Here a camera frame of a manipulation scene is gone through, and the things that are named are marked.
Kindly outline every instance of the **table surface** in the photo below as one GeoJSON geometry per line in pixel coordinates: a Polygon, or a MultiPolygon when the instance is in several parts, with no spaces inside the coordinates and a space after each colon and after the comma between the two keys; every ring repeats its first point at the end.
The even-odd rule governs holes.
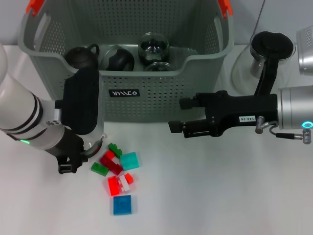
{"type": "MultiPolygon", "coordinates": [[[[236,95],[226,57],[216,90],[236,95]]],[[[6,46],[9,72],[49,98],[29,57],[6,46]]],[[[289,86],[311,85],[292,58],[289,86]]],[[[312,145],[279,140],[254,127],[221,137],[184,139],[167,123],[105,123],[100,153],[76,174],[60,175],[55,157],[0,133],[0,234],[3,235],[308,235],[313,234],[312,145]],[[141,167],[133,214],[112,215],[106,178],[90,167],[114,142],[135,151],[141,167]]]]}

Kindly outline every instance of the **red toy block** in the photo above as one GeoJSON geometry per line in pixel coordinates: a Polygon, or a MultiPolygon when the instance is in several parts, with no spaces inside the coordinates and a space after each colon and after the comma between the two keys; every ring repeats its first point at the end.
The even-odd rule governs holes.
{"type": "Polygon", "coordinates": [[[105,154],[105,157],[107,157],[108,159],[112,160],[115,157],[115,153],[113,153],[111,150],[108,150],[105,154]]]}
{"type": "Polygon", "coordinates": [[[131,184],[134,182],[134,179],[133,179],[133,177],[130,175],[130,173],[127,173],[127,174],[125,175],[125,178],[126,178],[126,181],[127,181],[127,183],[128,183],[129,185],[131,185],[131,184]]]}
{"type": "Polygon", "coordinates": [[[118,186],[118,182],[117,182],[116,176],[109,177],[108,178],[108,183],[109,183],[111,196],[119,195],[119,186],[118,186]]]}
{"type": "Polygon", "coordinates": [[[123,168],[119,164],[115,164],[112,160],[108,159],[106,156],[103,156],[100,159],[100,163],[112,171],[115,175],[119,175],[123,168]]]}

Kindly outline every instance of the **black teapot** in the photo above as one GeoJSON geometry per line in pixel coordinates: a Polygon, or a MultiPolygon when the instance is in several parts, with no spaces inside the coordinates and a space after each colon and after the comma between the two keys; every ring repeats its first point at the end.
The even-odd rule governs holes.
{"type": "Polygon", "coordinates": [[[81,69],[84,67],[93,67],[98,69],[98,56],[100,48],[97,44],[92,44],[89,47],[75,47],[71,49],[65,56],[65,60],[73,68],[81,69]]]}

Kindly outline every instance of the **white toy block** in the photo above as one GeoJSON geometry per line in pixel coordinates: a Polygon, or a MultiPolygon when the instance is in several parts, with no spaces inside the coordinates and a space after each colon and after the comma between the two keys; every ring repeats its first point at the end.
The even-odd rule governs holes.
{"type": "Polygon", "coordinates": [[[121,175],[121,176],[119,177],[119,180],[120,180],[121,183],[122,183],[122,189],[123,189],[123,191],[124,191],[125,193],[128,193],[131,189],[129,188],[129,185],[128,185],[128,183],[127,183],[127,180],[126,180],[126,178],[125,178],[125,175],[121,175]]]}

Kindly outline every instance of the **building block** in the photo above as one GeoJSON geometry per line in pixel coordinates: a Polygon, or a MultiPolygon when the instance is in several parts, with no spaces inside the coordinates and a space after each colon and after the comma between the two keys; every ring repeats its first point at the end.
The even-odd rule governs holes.
{"type": "Polygon", "coordinates": [[[131,184],[134,182],[134,179],[133,179],[133,177],[130,175],[130,173],[127,173],[127,174],[125,175],[125,179],[127,180],[127,183],[128,183],[129,185],[131,185],[131,184]]]}
{"type": "Polygon", "coordinates": [[[124,170],[131,170],[139,167],[139,162],[135,152],[122,155],[121,162],[124,170]]]}
{"type": "Polygon", "coordinates": [[[100,163],[112,171],[115,175],[119,175],[123,168],[119,164],[115,164],[112,160],[108,159],[106,156],[103,156],[100,159],[100,163]]]}
{"type": "Polygon", "coordinates": [[[117,145],[114,143],[109,144],[109,150],[111,150],[113,153],[115,153],[117,158],[120,158],[123,151],[117,148],[117,145]]]}
{"type": "Polygon", "coordinates": [[[125,176],[124,176],[124,175],[121,175],[121,176],[119,177],[119,180],[120,180],[120,182],[121,182],[121,184],[122,184],[122,191],[123,191],[124,193],[129,193],[131,189],[129,188],[129,185],[128,185],[128,183],[127,183],[127,180],[126,180],[125,176]]]}
{"type": "Polygon", "coordinates": [[[132,213],[132,198],[130,195],[113,198],[113,214],[123,215],[132,213]]]}
{"type": "Polygon", "coordinates": [[[108,168],[106,168],[105,166],[103,166],[103,165],[101,165],[101,164],[99,164],[99,163],[94,163],[94,164],[92,165],[92,167],[91,167],[91,170],[92,170],[93,172],[96,172],[96,173],[98,173],[98,174],[100,174],[100,175],[103,175],[103,176],[106,176],[107,173],[109,172],[109,169],[108,169],[108,168]]]}
{"type": "Polygon", "coordinates": [[[119,186],[118,186],[118,183],[117,183],[116,176],[109,177],[108,178],[108,183],[109,183],[111,196],[119,195],[119,186]]]}
{"type": "Polygon", "coordinates": [[[108,150],[105,154],[105,157],[107,157],[108,159],[112,160],[115,157],[115,153],[113,153],[111,150],[108,150]]]}

